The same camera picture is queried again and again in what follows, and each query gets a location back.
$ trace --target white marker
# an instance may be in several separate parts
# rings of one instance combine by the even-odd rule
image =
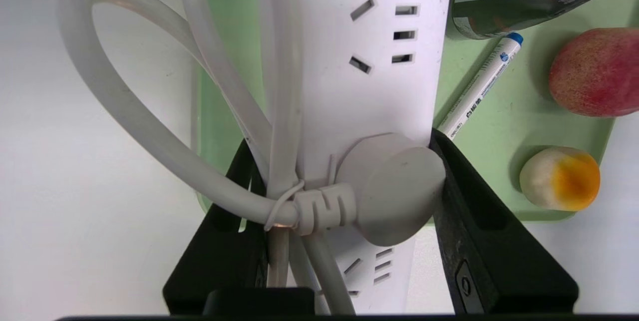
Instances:
[[[452,106],[452,109],[441,122],[439,130],[446,134],[450,140],[454,139],[462,125],[473,114],[479,103],[484,100],[486,94],[495,81],[502,75],[504,69],[513,61],[517,52],[521,49],[523,37],[516,32],[505,36],[495,47],[486,62],[479,68],[475,77],[470,80],[461,96]]]

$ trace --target peeled fruit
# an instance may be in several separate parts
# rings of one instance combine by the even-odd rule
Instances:
[[[592,29],[550,68],[550,93],[575,114],[609,118],[639,111],[639,28]]]
[[[544,209],[579,211],[590,205],[599,192],[599,165],[593,157],[575,148],[553,147],[537,153],[521,169],[521,191]]]

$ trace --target power strip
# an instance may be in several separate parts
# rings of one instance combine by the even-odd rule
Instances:
[[[396,132],[426,144],[449,0],[301,1],[306,185],[329,184],[365,137]],[[414,239],[379,248],[353,228],[327,237],[358,314],[404,312]]]

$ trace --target light green tray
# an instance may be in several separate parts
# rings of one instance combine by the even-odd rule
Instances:
[[[260,107],[264,107],[258,0],[209,0],[224,48]],[[198,67],[198,154],[224,174],[242,141],[242,132],[219,89]],[[211,201],[198,194],[205,212]]]
[[[258,0],[209,0],[226,50],[249,90],[264,104]],[[523,221],[556,221],[571,215],[539,209],[519,190],[523,163],[548,145],[590,152],[600,161],[613,124],[570,114],[553,102],[546,75],[553,56],[566,41],[594,27],[621,27],[631,21],[636,0],[593,0],[568,14],[521,32],[517,58],[466,123],[455,143]],[[434,125],[444,117],[496,41],[445,42]],[[242,140],[229,108],[210,78],[198,77],[198,153],[225,173]],[[204,210],[210,200],[199,197]]]
[[[571,114],[548,91],[554,56],[570,39],[596,27],[632,25],[637,0],[592,0],[536,27],[522,30],[521,51],[461,128],[455,144],[497,195],[522,221],[557,221],[571,212],[532,205],[521,194],[519,173],[535,153],[552,145],[589,152],[600,162],[613,119]],[[439,125],[497,40],[446,39],[434,125]]]

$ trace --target peach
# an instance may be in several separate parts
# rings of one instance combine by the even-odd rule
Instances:
[[[609,118],[639,110],[639,28],[592,29],[550,68],[550,93],[575,114]]]

